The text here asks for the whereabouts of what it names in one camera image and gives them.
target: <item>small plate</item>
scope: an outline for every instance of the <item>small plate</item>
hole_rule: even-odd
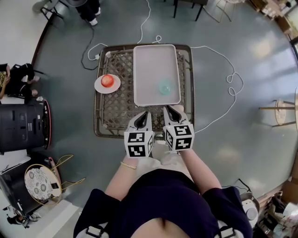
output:
[[[110,75],[112,75],[114,78],[114,84],[111,87],[104,87],[102,85],[102,77],[104,75],[102,75],[94,83],[94,88],[97,92],[103,93],[103,94],[113,93],[120,87],[120,84],[121,84],[120,78],[113,74],[110,74]]]

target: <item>black cable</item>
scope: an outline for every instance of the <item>black cable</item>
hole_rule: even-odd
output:
[[[230,186],[230,185],[228,185],[228,186],[222,186],[222,187],[236,187],[236,188],[239,188],[239,189],[245,189],[245,190],[248,192],[248,189],[246,189],[246,188],[241,188],[241,187],[238,187],[238,186]]]
[[[84,59],[84,56],[85,56],[85,53],[87,51],[87,49],[89,48],[89,46],[91,45],[91,42],[93,41],[93,38],[94,38],[94,29],[93,27],[90,25],[89,22],[87,22],[87,25],[91,28],[92,30],[92,37],[91,37],[91,40],[89,42],[89,44],[86,46],[86,49],[84,50],[83,54],[82,54],[82,58],[81,58],[81,64],[83,65],[84,69],[88,69],[88,70],[95,70],[97,69],[98,66],[96,66],[95,68],[87,68],[84,63],[83,63],[83,59]]]
[[[248,185],[246,185],[240,178],[238,178],[238,180],[245,186],[248,188],[248,192],[251,192],[251,189]]]

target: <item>power cord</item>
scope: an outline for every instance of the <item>power cord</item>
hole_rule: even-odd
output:
[[[139,43],[142,41],[142,39],[143,39],[143,29],[142,29],[142,27],[143,27],[143,25],[146,23],[146,21],[149,19],[150,14],[151,14],[151,7],[150,7],[150,4],[149,4],[149,1],[148,1],[148,0],[146,0],[146,1],[147,1],[147,4],[148,4],[149,13],[148,13],[148,17],[146,18],[146,20],[141,24],[141,27],[140,27],[140,28],[141,28],[141,38],[140,38],[140,40],[137,42],[137,44],[139,44]],[[93,37],[94,37],[94,29],[93,29],[92,27],[91,27],[91,29],[92,29],[92,39],[93,39]],[[161,40],[162,40],[162,37],[161,37],[160,35],[157,35],[157,36],[156,36],[156,41],[154,41],[154,42],[152,42],[152,43],[161,43]],[[82,59],[83,59],[83,57],[84,57],[84,54],[85,54],[87,48],[88,48],[89,45],[91,44],[91,41],[89,42],[88,46],[86,47],[86,49],[85,49],[85,51],[84,51],[84,53],[83,53],[83,55],[82,55]],[[92,47],[92,48],[88,51],[88,59],[89,59],[89,60],[93,61],[93,60],[98,60],[98,59],[99,59],[99,57],[100,57],[99,54],[97,54],[97,55],[95,56],[94,59],[90,59],[90,57],[89,57],[89,53],[90,53],[90,51],[93,50],[95,47],[97,47],[97,46],[99,46],[99,45],[107,46],[107,45],[105,45],[105,44],[103,44],[103,43],[99,43],[99,44],[97,44],[96,46]],[[229,87],[229,89],[228,89],[228,93],[229,93],[229,95],[235,97],[235,100],[234,100],[234,102],[232,103],[232,105],[229,107],[229,109],[226,111],[226,113],[224,113],[222,116],[220,116],[219,118],[215,119],[214,121],[210,122],[210,123],[209,123],[207,126],[205,126],[204,128],[202,128],[202,129],[196,131],[195,133],[198,133],[198,132],[201,132],[201,131],[205,130],[205,129],[208,128],[210,125],[212,125],[214,122],[220,120],[220,119],[223,118],[226,114],[228,114],[228,112],[231,110],[231,108],[232,108],[232,107],[234,106],[234,104],[236,103],[236,100],[237,100],[237,94],[239,94],[239,93],[242,91],[243,87],[244,87],[244,81],[243,81],[243,79],[241,78],[240,74],[236,72],[235,67],[233,66],[233,64],[230,62],[230,60],[229,60],[226,56],[224,56],[223,54],[217,52],[216,50],[211,49],[211,48],[208,47],[208,46],[191,47],[191,49],[199,49],[199,48],[207,48],[207,49],[209,49],[209,50],[211,50],[211,51],[213,51],[213,52],[219,54],[220,56],[224,57],[224,58],[228,61],[228,63],[232,66],[232,68],[233,68],[233,73],[230,74],[230,75],[228,75],[228,76],[226,77],[226,81],[227,81],[227,83],[229,83],[229,84],[232,83],[233,78],[234,78],[234,76],[235,76],[235,74],[236,74],[236,75],[238,75],[239,78],[241,79],[242,86],[241,86],[241,89],[240,89],[238,92],[236,92],[235,89],[234,89],[233,87]]]
[[[81,57],[81,64],[82,64],[82,66],[83,66],[84,69],[95,70],[95,69],[97,69],[98,66],[96,66],[95,68],[87,68],[87,67],[84,65],[84,63],[83,63],[83,59],[84,59],[85,53],[86,53],[88,47],[91,45],[91,42],[93,41],[93,38],[94,38],[94,29],[93,29],[93,27],[90,25],[89,22],[86,21],[86,23],[87,23],[87,25],[91,28],[91,31],[92,31],[92,37],[91,37],[90,42],[88,43],[88,45],[86,46],[86,48],[85,48],[85,50],[84,50],[84,52],[83,52],[83,54],[82,54],[82,57]],[[97,57],[95,57],[93,60],[89,58],[89,52],[90,52],[90,50],[88,51],[88,59],[91,60],[91,61],[93,61],[93,60],[98,60],[98,59],[99,59],[99,55],[98,55],[98,59],[97,59]]]
[[[236,188],[239,188],[239,189],[245,189],[247,192],[251,192],[251,189],[250,189],[250,187],[248,186],[248,185],[246,185],[240,178],[238,178],[237,179],[237,181],[240,181],[245,187],[247,187],[247,188],[241,188],[241,187],[239,187],[239,186],[230,186],[230,185],[228,185],[228,186],[222,186],[222,187],[236,187]]]

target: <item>stool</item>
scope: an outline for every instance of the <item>stool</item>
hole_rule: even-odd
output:
[[[51,169],[42,164],[32,164],[26,169],[24,176],[25,187],[35,202],[40,205],[47,205],[45,204],[45,201],[54,198],[54,204],[57,204],[61,200],[63,190],[73,185],[79,184],[86,179],[82,178],[77,182],[65,181],[64,183],[61,183],[57,167],[71,159],[73,156],[74,155],[72,154],[68,154],[60,157],[57,165],[53,166]],[[60,160],[64,157],[67,157],[67,159],[65,159],[63,162],[60,162]]]
[[[296,129],[298,131],[298,124],[297,124],[297,118],[298,118],[298,90],[296,88],[295,91],[295,99],[294,102],[288,102],[283,101],[281,99],[274,100],[275,106],[268,106],[268,107],[259,107],[259,109],[270,109],[275,110],[275,119],[278,123],[277,125],[274,125],[272,127],[279,127],[279,126],[287,126],[296,124]],[[286,110],[294,110],[295,111],[295,121],[284,123],[285,116],[286,116]]]

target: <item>white plastic tray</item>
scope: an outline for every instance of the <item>white plastic tray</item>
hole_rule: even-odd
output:
[[[168,95],[160,92],[167,82]],[[147,45],[134,48],[134,101],[137,106],[178,104],[181,100],[176,48]]]

